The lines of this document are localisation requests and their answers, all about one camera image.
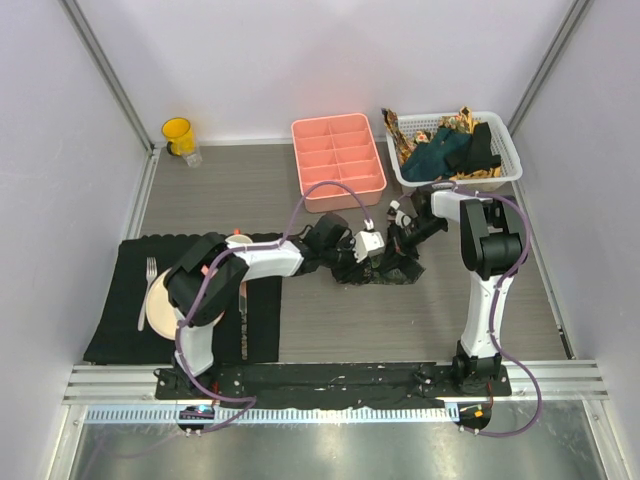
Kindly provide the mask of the dark patterned necktie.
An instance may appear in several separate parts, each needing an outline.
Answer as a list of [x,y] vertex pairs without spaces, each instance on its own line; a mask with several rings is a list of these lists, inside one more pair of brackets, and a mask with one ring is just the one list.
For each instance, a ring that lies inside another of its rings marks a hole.
[[355,260],[331,269],[339,284],[350,285],[411,285],[424,273],[424,267],[414,258],[399,254],[393,247],[362,262]]

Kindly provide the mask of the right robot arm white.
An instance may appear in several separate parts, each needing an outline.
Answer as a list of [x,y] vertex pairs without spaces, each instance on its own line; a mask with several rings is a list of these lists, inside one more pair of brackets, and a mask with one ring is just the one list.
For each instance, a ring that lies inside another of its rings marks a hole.
[[427,185],[409,196],[414,213],[399,200],[389,204],[388,243],[397,255],[410,256],[417,246],[450,223],[459,226],[460,253],[471,288],[466,325],[457,342],[449,378],[462,394],[472,395],[497,381],[502,318],[513,277],[528,256],[530,233],[513,200],[451,185]]

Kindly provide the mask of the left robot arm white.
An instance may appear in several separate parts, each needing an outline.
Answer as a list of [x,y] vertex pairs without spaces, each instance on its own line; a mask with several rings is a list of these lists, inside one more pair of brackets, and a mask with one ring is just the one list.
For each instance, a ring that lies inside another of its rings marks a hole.
[[217,233],[198,240],[167,273],[163,284],[176,318],[175,362],[179,388],[205,397],[213,385],[213,337],[241,286],[268,277],[287,278],[319,267],[354,267],[368,257],[365,232],[349,234],[346,221],[323,215],[306,231],[276,240],[242,243]]

